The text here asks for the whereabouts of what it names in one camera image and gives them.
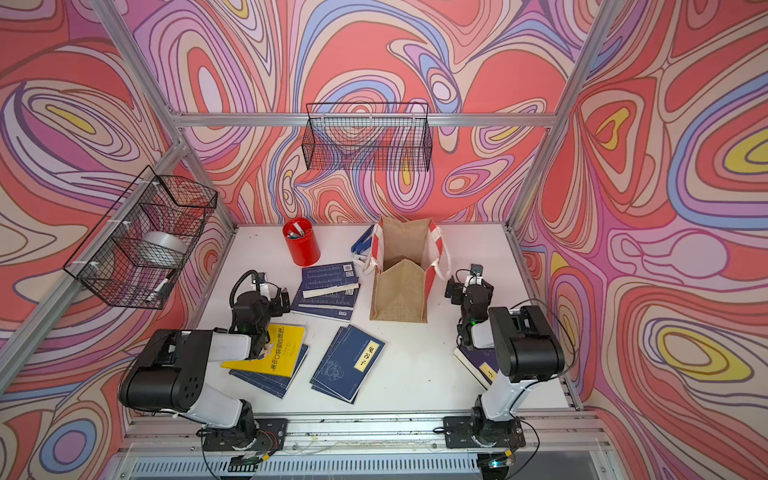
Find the blue book yellow label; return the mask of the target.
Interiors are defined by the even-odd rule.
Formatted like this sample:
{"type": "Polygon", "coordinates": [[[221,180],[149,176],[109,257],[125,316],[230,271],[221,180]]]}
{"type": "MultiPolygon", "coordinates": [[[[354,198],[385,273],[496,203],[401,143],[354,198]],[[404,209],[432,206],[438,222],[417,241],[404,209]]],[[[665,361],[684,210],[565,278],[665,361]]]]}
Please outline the blue book yellow label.
{"type": "Polygon", "coordinates": [[[320,361],[311,389],[354,404],[386,343],[353,326],[342,326],[320,361]]]}
{"type": "Polygon", "coordinates": [[[340,327],[331,345],[320,361],[311,380],[311,388],[345,403],[354,404],[359,387],[359,375],[350,373],[354,362],[350,350],[354,345],[347,341],[349,327],[340,327]]]}

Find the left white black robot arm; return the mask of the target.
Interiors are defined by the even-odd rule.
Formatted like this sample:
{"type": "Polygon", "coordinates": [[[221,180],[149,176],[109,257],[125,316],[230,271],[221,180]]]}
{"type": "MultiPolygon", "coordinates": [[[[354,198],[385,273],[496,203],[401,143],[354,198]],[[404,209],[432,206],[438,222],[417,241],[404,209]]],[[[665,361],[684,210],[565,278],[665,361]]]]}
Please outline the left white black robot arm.
{"type": "Polygon", "coordinates": [[[290,311],[285,288],[248,270],[229,294],[231,324],[213,330],[159,329],[120,381],[118,399],[131,410],[179,415],[214,431],[256,435],[249,402],[206,383],[211,363],[256,360],[270,340],[270,321],[290,311]]]}

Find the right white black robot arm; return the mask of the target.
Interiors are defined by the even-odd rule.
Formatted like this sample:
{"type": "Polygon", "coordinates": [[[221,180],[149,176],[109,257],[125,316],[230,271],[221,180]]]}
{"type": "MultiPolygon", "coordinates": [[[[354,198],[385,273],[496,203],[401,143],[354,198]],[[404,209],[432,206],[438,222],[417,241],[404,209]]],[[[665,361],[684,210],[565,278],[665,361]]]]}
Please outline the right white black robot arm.
{"type": "Polygon", "coordinates": [[[451,277],[445,297],[460,307],[457,346],[489,350],[497,368],[474,408],[477,426],[497,426],[515,418],[530,390],[566,370],[565,354],[541,308],[532,299],[511,307],[491,305],[494,287],[479,276],[451,277]]]}

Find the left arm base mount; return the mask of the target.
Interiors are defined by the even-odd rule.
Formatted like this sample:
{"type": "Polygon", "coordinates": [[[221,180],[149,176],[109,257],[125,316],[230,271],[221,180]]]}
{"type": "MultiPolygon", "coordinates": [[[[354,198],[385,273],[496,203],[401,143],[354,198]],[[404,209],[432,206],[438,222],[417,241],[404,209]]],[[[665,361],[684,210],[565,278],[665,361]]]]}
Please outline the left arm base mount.
{"type": "Polygon", "coordinates": [[[288,420],[286,418],[256,419],[252,426],[230,429],[202,428],[197,435],[205,452],[256,452],[273,454],[283,449],[288,420]]]}

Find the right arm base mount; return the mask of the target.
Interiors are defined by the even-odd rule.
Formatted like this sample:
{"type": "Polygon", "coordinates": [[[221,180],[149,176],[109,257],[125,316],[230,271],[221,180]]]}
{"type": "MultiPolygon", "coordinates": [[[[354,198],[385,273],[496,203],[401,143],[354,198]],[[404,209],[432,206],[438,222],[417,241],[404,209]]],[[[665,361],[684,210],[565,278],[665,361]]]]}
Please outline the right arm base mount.
{"type": "Polygon", "coordinates": [[[447,416],[443,418],[442,430],[449,449],[508,448],[515,451],[526,446],[523,428],[517,418],[492,422],[470,416],[447,416]]]}

